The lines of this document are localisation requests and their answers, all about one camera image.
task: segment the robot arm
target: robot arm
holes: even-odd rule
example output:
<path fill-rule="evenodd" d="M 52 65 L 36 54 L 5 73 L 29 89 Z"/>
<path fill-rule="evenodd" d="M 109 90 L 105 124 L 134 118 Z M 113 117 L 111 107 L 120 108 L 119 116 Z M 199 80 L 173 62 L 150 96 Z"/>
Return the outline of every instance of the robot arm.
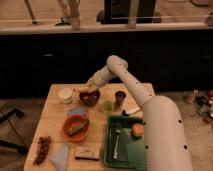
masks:
<path fill-rule="evenodd" d="M 192 171 L 183 123 L 176 104 L 165 96 L 156 96 L 127 71 L 128 64 L 110 56 L 107 65 L 89 79 L 90 92 L 118 76 L 144 114 L 146 156 L 149 171 Z"/>

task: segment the black cabinet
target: black cabinet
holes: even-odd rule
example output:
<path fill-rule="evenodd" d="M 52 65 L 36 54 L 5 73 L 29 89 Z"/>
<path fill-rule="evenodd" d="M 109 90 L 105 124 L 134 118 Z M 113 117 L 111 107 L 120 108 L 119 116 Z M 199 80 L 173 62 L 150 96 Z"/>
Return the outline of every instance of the black cabinet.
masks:
<path fill-rule="evenodd" d="M 52 83 L 85 83 L 112 54 L 156 91 L 212 88 L 212 40 L 213 30 L 2 35 L 0 97 L 46 96 Z"/>

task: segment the dark bowl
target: dark bowl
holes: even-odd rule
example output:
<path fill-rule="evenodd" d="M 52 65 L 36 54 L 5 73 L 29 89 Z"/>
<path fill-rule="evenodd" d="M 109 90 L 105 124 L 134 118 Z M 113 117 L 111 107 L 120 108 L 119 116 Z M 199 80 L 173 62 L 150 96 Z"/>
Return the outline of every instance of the dark bowl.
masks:
<path fill-rule="evenodd" d="M 79 98 L 86 106 L 92 107 L 98 102 L 100 98 L 100 91 L 96 90 L 92 93 L 83 92 L 79 94 Z"/>

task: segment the paper cup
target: paper cup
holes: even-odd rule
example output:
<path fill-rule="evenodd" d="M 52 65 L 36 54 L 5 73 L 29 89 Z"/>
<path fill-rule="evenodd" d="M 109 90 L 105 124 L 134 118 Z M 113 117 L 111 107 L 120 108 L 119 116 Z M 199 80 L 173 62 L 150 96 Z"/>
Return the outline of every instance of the paper cup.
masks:
<path fill-rule="evenodd" d="M 72 93 L 73 91 L 70 88 L 62 88 L 58 92 L 58 97 L 63 103 L 69 104 L 69 103 L 72 103 L 73 101 Z"/>

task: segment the green tray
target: green tray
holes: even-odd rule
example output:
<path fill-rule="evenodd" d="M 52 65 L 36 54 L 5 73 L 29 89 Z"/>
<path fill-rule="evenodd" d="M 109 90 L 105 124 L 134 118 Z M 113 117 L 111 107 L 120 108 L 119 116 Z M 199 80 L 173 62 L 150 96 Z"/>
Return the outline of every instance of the green tray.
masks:
<path fill-rule="evenodd" d="M 118 143 L 118 158 L 113 159 L 116 142 L 116 123 L 121 123 Z M 143 138 L 133 138 L 131 128 L 134 123 L 143 123 L 141 118 L 109 116 L 106 127 L 104 164 L 107 167 L 147 171 L 146 152 Z"/>

